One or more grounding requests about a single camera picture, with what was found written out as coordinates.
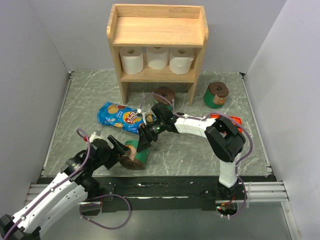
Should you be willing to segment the green roll front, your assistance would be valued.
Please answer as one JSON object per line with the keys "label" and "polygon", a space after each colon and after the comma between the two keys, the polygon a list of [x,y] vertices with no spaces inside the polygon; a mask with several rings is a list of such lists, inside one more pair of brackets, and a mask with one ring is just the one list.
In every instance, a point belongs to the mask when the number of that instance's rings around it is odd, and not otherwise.
{"label": "green roll front", "polygon": [[119,162],[128,170],[144,170],[146,168],[149,152],[148,149],[137,152],[138,143],[137,139],[131,139],[124,144],[129,148],[129,151],[119,159]]}

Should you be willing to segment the white paper roll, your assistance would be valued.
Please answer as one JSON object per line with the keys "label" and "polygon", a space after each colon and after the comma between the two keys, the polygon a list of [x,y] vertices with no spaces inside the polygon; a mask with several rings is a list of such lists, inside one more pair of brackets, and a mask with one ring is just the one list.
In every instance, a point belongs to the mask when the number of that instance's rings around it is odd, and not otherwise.
{"label": "white paper roll", "polygon": [[119,49],[122,69],[126,74],[135,75],[144,68],[143,48],[126,46]]}
{"label": "white paper roll", "polygon": [[195,49],[191,47],[172,47],[170,49],[169,68],[177,75],[187,74],[195,57]]}
{"label": "white paper roll", "polygon": [[169,48],[168,47],[147,47],[146,48],[147,65],[154,70],[162,70],[168,65]]}

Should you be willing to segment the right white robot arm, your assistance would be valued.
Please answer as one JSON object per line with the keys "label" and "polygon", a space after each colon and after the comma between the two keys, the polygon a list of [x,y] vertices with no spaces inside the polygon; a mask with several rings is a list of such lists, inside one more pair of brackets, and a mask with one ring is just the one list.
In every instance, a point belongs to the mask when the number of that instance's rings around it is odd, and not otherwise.
{"label": "right white robot arm", "polygon": [[238,164],[241,160],[246,139],[230,118],[199,118],[186,114],[174,114],[167,106],[159,102],[151,110],[155,115],[153,122],[147,122],[138,128],[136,151],[142,152],[158,140],[159,134],[167,131],[176,134],[192,134],[208,140],[214,154],[219,159],[219,179],[217,190],[223,199],[236,194],[239,184]]}

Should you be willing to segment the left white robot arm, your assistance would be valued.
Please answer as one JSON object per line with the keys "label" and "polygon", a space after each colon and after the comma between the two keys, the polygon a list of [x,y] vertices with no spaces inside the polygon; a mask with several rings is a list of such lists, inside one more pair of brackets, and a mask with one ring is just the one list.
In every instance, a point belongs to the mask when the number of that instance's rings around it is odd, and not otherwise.
{"label": "left white robot arm", "polygon": [[62,214],[83,201],[103,198],[99,182],[93,177],[96,169],[112,168],[129,148],[113,136],[84,138],[87,148],[67,160],[52,182],[28,205],[13,215],[0,219],[0,235],[5,240],[39,240],[41,231]]}

